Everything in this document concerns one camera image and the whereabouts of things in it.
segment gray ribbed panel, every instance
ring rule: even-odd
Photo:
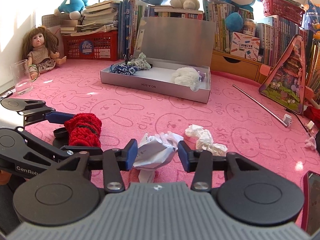
[[[223,213],[211,195],[190,191],[183,182],[132,183],[109,194],[87,218],[65,227],[23,223],[8,240],[304,240],[294,223],[281,227],[247,226]]]

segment drinking glass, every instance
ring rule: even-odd
[[[39,76],[39,69],[36,65],[31,65],[36,67],[37,69],[37,77]],[[32,88],[32,82],[37,79],[37,77],[32,80],[28,65],[28,60],[21,60],[17,63],[14,63],[10,66],[12,79],[14,83],[14,87],[16,89],[16,93],[18,96],[28,93]]]

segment silver stick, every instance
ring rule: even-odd
[[[250,98],[251,100],[253,100],[254,102],[256,102],[259,106],[261,106],[264,110],[266,110],[269,114],[271,114],[274,118],[276,118],[280,123],[282,123],[285,127],[288,127],[288,125],[282,121],[278,116],[276,116],[273,112],[271,112],[268,108],[266,108],[263,104],[259,103],[257,100],[255,100],[253,97],[249,96],[246,92],[244,92],[243,90],[241,90],[240,88],[238,88],[236,85],[232,85],[233,87],[235,87],[236,89],[238,89],[240,92],[244,93],[248,98]]]

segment red plastic basket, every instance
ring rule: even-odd
[[[279,15],[301,27],[304,10],[285,0],[261,0],[265,16]]]
[[[71,59],[118,60],[118,32],[62,36],[64,55]]]

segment open box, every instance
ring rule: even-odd
[[[207,103],[214,28],[211,22],[173,17],[144,17],[140,21],[134,58],[141,52],[153,67],[133,76],[100,71],[101,82]],[[170,82],[172,73],[192,66],[206,77],[197,92]]]

